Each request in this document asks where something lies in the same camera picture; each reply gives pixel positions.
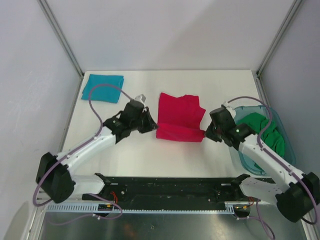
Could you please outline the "left aluminium frame post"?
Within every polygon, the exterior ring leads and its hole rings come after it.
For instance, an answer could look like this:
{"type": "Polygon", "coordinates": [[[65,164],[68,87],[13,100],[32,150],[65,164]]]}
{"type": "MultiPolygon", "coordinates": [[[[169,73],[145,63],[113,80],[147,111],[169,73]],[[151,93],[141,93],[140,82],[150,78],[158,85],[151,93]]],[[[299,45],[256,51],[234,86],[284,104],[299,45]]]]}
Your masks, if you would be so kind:
{"type": "Polygon", "coordinates": [[[84,76],[84,72],[61,28],[53,10],[51,9],[47,0],[37,0],[44,16],[46,17],[49,25],[51,26],[56,38],[58,39],[63,51],[65,52],[67,58],[69,59],[72,67],[76,71],[77,75],[82,78],[84,76]]]}

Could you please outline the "right aluminium frame post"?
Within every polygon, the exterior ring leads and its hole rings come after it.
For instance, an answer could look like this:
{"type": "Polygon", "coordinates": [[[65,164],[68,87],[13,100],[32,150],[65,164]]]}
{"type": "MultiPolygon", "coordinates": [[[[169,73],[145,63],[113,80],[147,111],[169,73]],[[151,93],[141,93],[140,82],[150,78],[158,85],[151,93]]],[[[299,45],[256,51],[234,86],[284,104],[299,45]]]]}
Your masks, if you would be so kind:
{"type": "Polygon", "coordinates": [[[258,77],[260,77],[262,75],[264,69],[266,68],[266,66],[268,65],[269,61],[271,60],[273,54],[277,50],[277,47],[279,46],[279,44],[281,43],[286,32],[290,28],[291,24],[293,23],[296,15],[300,11],[300,8],[304,4],[304,2],[305,2],[304,0],[294,0],[292,2],[287,14],[285,15],[279,29],[277,30],[277,32],[275,34],[275,37],[273,38],[266,54],[264,55],[259,67],[256,70],[256,75],[258,77]]]}

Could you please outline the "translucent blue plastic bin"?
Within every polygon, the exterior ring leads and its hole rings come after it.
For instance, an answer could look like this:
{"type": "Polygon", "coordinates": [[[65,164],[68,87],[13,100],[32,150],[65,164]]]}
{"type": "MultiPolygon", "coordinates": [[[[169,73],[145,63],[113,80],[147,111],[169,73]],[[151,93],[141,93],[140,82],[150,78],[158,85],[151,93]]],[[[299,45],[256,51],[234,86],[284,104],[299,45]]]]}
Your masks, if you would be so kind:
{"type": "MultiPolygon", "coordinates": [[[[238,124],[238,121],[245,116],[251,114],[251,113],[259,113],[263,116],[265,116],[267,119],[269,119],[268,111],[263,105],[257,105],[257,106],[239,106],[234,109],[236,111],[236,116],[234,117],[234,121],[236,124],[238,124]]],[[[278,113],[271,109],[272,113],[272,121],[274,121],[277,125],[277,130],[280,132],[280,134],[284,138],[285,142],[285,154],[284,154],[284,160],[287,161],[290,165],[296,164],[296,157],[293,151],[293,148],[291,146],[291,143],[289,141],[289,138],[287,136],[287,133],[285,131],[285,128],[282,124],[282,121],[278,115],[278,113]]],[[[239,156],[239,161],[242,165],[242,167],[250,172],[253,175],[256,176],[263,176],[266,177],[267,173],[257,164],[255,163],[250,157],[247,155],[244,155],[240,151],[237,152],[239,156]]]]}

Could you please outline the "green t shirt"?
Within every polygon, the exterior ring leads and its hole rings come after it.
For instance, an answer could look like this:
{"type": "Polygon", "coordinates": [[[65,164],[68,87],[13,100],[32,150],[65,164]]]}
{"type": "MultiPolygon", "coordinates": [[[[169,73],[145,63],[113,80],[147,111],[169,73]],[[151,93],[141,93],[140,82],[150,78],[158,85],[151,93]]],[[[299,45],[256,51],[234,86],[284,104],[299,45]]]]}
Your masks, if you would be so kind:
{"type": "MultiPolygon", "coordinates": [[[[267,119],[265,116],[257,112],[253,112],[241,118],[237,123],[247,124],[252,130],[255,131],[256,134],[259,134],[261,130],[266,127],[268,122],[269,119],[267,119]]],[[[285,140],[278,131],[278,127],[274,121],[272,121],[270,126],[263,132],[261,135],[261,140],[280,157],[284,158],[286,148],[285,140]]]]}

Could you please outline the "red t shirt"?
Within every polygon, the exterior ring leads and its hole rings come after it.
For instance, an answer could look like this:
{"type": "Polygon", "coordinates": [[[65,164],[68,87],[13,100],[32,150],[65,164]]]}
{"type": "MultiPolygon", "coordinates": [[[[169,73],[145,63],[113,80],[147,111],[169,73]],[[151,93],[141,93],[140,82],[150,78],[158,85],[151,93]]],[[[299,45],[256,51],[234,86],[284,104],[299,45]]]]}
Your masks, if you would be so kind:
{"type": "Polygon", "coordinates": [[[158,101],[156,138],[174,142],[202,142],[205,131],[200,124],[205,112],[197,95],[174,97],[162,92],[158,101]]]}

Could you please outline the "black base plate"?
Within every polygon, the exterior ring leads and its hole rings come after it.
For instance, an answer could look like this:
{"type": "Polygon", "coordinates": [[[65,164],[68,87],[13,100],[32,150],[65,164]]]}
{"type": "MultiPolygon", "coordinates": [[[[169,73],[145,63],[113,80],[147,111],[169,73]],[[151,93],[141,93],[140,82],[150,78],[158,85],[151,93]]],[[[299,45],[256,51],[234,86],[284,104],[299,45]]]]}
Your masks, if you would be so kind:
{"type": "Polygon", "coordinates": [[[136,196],[213,197],[222,201],[249,201],[240,188],[232,184],[234,177],[115,177],[102,176],[104,187],[96,195],[107,198],[115,193],[119,202],[136,196]]]}

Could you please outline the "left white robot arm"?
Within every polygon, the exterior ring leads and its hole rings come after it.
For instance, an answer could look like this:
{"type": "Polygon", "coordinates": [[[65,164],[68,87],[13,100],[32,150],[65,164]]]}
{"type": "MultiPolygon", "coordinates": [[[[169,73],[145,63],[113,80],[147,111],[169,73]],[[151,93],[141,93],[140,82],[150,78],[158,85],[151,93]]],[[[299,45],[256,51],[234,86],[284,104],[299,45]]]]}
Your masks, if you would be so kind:
{"type": "Polygon", "coordinates": [[[157,127],[149,108],[141,101],[130,100],[124,110],[102,121],[97,132],[87,140],[56,155],[45,153],[40,159],[35,179],[37,188],[42,189],[56,204],[73,195],[83,194],[94,194],[100,200],[107,199],[111,188],[105,177],[101,174],[76,175],[77,168],[129,137],[131,132],[144,134],[157,127]]]}

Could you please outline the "folded teal t shirt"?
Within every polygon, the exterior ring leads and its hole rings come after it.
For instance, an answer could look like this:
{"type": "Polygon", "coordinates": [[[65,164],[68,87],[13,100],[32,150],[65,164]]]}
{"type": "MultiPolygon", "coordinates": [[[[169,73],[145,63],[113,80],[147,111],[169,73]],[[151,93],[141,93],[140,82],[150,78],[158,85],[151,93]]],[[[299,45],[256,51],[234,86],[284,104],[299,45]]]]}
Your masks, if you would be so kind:
{"type": "Polygon", "coordinates": [[[82,91],[82,100],[88,100],[90,91],[98,85],[112,85],[112,86],[100,86],[96,88],[91,94],[91,101],[107,102],[116,104],[119,101],[121,91],[124,83],[123,75],[100,75],[90,74],[88,81],[82,91]]]}

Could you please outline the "aluminium frame post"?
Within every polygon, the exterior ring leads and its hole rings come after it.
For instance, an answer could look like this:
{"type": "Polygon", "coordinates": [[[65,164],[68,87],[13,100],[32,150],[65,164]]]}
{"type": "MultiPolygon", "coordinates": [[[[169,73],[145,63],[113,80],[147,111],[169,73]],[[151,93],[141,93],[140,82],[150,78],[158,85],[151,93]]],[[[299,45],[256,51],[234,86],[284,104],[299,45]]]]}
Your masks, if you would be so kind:
{"type": "Polygon", "coordinates": [[[47,0],[37,0],[44,16],[46,17],[49,25],[51,26],[56,38],[58,39],[63,51],[65,52],[67,58],[69,59],[72,67],[76,71],[77,75],[82,78],[84,76],[84,72],[61,28],[53,10],[51,9],[47,0]]]}
{"type": "Polygon", "coordinates": [[[285,15],[279,29],[277,30],[277,32],[275,34],[275,37],[273,38],[266,54],[264,55],[259,67],[256,70],[256,75],[258,77],[260,77],[262,75],[264,69],[266,68],[266,66],[268,65],[269,61],[271,60],[273,54],[277,50],[277,47],[279,46],[279,44],[281,43],[286,32],[290,28],[291,24],[293,23],[296,15],[300,11],[300,8],[304,4],[304,2],[305,2],[304,0],[294,0],[292,2],[287,14],[285,15]]]}

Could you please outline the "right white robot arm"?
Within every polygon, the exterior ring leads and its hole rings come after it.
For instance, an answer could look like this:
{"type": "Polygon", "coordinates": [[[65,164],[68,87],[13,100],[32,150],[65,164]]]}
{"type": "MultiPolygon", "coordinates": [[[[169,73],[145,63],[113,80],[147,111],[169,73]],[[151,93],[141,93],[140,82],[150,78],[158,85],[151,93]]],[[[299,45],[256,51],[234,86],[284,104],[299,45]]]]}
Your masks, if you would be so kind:
{"type": "Polygon", "coordinates": [[[231,112],[223,105],[210,113],[211,123],[205,137],[225,143],[258,164],[274,181],[268,183],[242,174],[233,181],[231,196],[242,201],[254,197],[275,205],[289,221],[301,220],[320,203],[320,179],[286,162],[268,147],[247,124],[236,124],[231,112]]]}

